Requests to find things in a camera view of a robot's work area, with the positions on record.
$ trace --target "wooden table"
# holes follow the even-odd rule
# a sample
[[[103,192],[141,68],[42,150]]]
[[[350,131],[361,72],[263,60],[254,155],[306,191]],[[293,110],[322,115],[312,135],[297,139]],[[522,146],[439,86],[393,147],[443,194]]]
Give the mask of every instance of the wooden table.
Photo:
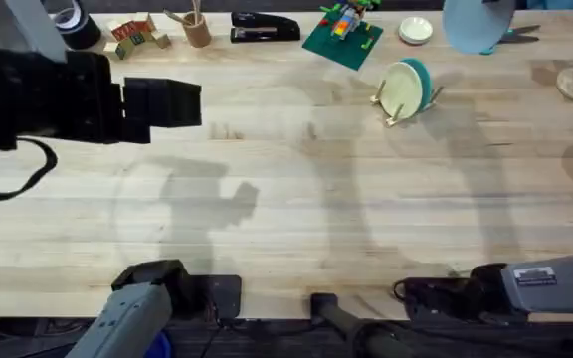
[[[573,66],[573,11],[518,13],[541,41],[489,57],[450,48],[439,12],[420,14],[428,45],[402,44],[408,15],[368,14],[385,33],[359,72],[301,42],[232,45],[229,14],[208,14],[214,42],[193,49],[155,16],[173,47],[113,63],[113,78],[202,85],[203,126],[142,146],[47,140],[59,167],[0,203],[0,316],[94,316],[126,266],[180,259],[239,274],[244,317],[307,317],[308,296],[332,291],[360,316],[403,318],[387,293],[399,278],[573,254],[573,103],[554,86]],[[286,16],[306,36],[321,13]],[[405,57],[446,89],[387,129],[368,98]],[[0,190],[42,162],[24,143],[0,153]]]

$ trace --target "floor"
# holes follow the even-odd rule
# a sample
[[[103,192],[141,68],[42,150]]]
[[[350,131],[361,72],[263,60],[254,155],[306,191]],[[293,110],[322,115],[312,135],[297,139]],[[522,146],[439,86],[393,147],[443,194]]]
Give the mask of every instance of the floor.
[[[47,0],[49,10],[60,9],[60,4],[71,0]],[[83,0],[90,12],[124,13],[136,11],[186,11],[189,0]],[[204,11],[307,11],[316,10],[320,5],[329,5],[331,1],[310,0],[204,0]],[[384,0],[382,10],[439,10],[443,5],[441,0]],[[0,332],[0,357],[64,357],[72,344],[83,333],[83,330],[58,336],[34,338],[38,324],[44,320],[25,319],[9,322],[15,327],[15,334]],[[350,357],[349,349],[342,339],[330,328],[319,328],[298,336],[280,339],[271,338],[280,332],[293,331],[306,326],[305,321],[271,321],[248,322],[240,331],[224,330],[213,340],[207,354],[208,357],[311,357],[325,358]],[[455,335],[458,337],[473,337],[475,339],[491,340],[493,342],[518,344],[531,349],[556,352],[561,356],[573,357],[573,324],[537,324],[525,327],[492,327],[471,326],[454,323],[439,323],[417,325],[431,332]],[[175,348],[175,357],[201,357],[203,348],[212,334],[218,329],[215,325],[202,322],[172,321],[167,332]],[[540,354],[505,347],[481,344],[463,343],[461,340],[448,340],[428,337],[421,334],[399,332],[399,338],[406,342],[420,357],[461,357],[461,358],[493,358],[493,357],[533,357]],[[31,353],[47,350],[41,355]]]

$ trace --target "cable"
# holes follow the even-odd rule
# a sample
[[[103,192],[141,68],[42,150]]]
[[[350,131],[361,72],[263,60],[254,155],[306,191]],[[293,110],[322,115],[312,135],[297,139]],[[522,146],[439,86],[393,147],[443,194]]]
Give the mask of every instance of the cable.
[[[75,344],[77,344],[77,343],[68,343],[68,344],[60,345],[60,346],[53,347],[50,349],[44,349],[44,350],[39,351],[39,352],[24,354],[24,355],[17,357],[17,358],[50,357],[50,353],[58,353],[58,355],[61,356],[60,353],[68,354],[68,352],[75,346]]]
[[[200,354],[200,358],[205,358],[207,356],[207,352],[209,352],[209,348],[211,348],[211,343],[218,336],[222,329],[223,327],[219,325],[218,329],[212,333],[211,337],[209,337],[209,340],[207,341],[207,344],[205,344],[205,348],[203,348],[203,352]]]
[[[397,290],[397,287],[399,287],[401,284],[404,284],[404,280],[400,279],[397,282],[393,283],[393,288],[392,288],[392,292],[393,295],[395,296],[395,299],[397,299],[398,301],[402,302],[402,303],[406,303],[406,297],[404,297],[404,295],[400,294],[399,291]]]
[[[55,319],[50,319],[48,321],[48,327],[43,333],[33,333],[33,334],[23,334],[23,333],[16,333],[16,332],[7,332],[0,328],[0,337],[4,338],[46,338],[46,337],[59,337],[67,334],[72,334],[83,330],[84,328],[88,328],[90,326],[90,322],[84,321],[80,322],[79,320],[73,319],[69,324],[66,325],[57,325]]]
[[[488,340],[473,338],[473,337],[460,337],[460,336],[453,336],[450,334],[430,332],[430,331],[427,331],[427,330],[424,330],[421,328],[411,327],[411,326],[408,326],[404,323],[395,322],[395,321],[388,321],[385,324],[393,326],[393,327],[391,327],[391,331],[393,333],[395,333],[396,328],[401,328],[403,330],[410,331],[410,332],[420,334],[420,335],[430,337],[430,338],[448,339],[448,340],[452,340],[452,341],[456,341],[456,342],[463,342],[463,343],[468,343],[468,344],[497,347],[497,348],[502,348],[504,350],[534,354],[537,356],[546,356],[546,357],[554,356],[554,357],[568,357],[568,358],[571,357],[571,358],[573,358],[573,353],[561,353],[561,352],[547,351],[547,350],[543,350],[543,349],[526,347],[526,346],[523,346],[520,344],[512,344],[512,343],[501,342],[501,341],[488,341]]]
[[[51,170],[55,169],[57,167],[57,163],[59,162],[59,159],[57,158],[57,153],[55,153],[55,151],[52,150],[52,148],[48,146],[48,144],[45,144],[37,139],[31,139],[31,138],[17,138],[17,140],[33,143],[37,145],[39,148],[41,148],[41,150],[43,150],[46,156],[46,164],[44,164],[43,167],[39,168],[36,172],[34,172],[30,176],[26,184],[24,184],[20,189],[8,193],[0,193],[0,201],[12,199],[18,196],[19,194],[22,194],[25,191],[32,189],[35,185],[39,183],[39,181],[41,181],[41,179],[46,174],[48,174]]]
[[[261,334],[240,330],[234,325],[234,323],[224,324],[224,323],[222,323],[222,321],[218,321],[218,325],[225,327],[225,328],[228,328],[232,332],[235,332],[237,334],[244,335],[247,338],[250,338],[250,339],[253,339],[256,341],[260,341],[260,340],[279,339],[279,338],[285,338],[285,337],[299,336],[302,334],[310,333],[310,332],[316,330],[317,328],[321,327],[323,324],[311,324],[306,328],[295,329],[295,330],[291,330],[291,331],[282,331],[282,332],[270,332],[270,331],[264,330],[264,331],[262,331]]]

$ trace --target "cream plate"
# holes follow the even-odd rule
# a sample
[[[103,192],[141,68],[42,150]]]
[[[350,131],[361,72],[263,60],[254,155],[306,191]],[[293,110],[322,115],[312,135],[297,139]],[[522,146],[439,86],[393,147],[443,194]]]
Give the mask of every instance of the cream plate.
[[[395,63],[388,69],[384,81],[379,100],[386,113],[393,116],[404,104],[397,120],[413,116],[422,103],[422,82],[417,71],[408,64]]]
[[[411,44],[425,44],[433,36],[433,25],[421,17],[409,17],[399,26],[399,35]]]

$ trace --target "scissors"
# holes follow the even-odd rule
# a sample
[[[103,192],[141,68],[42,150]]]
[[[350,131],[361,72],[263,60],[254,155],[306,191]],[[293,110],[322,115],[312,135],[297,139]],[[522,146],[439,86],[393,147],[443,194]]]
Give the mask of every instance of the scissors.
[[[498,44],[527,44],[537,42],[539,38],[535,36],[524,36],[523,34],[527,34],[533,31],[540,29],[540,25],[532,25],[532,26],[525,26],[516,29],[507,30],[505,35],[498,41]],[[482,55],[492,55],[496,51],[496,45],[492,46],[491,48],[483,51]]]

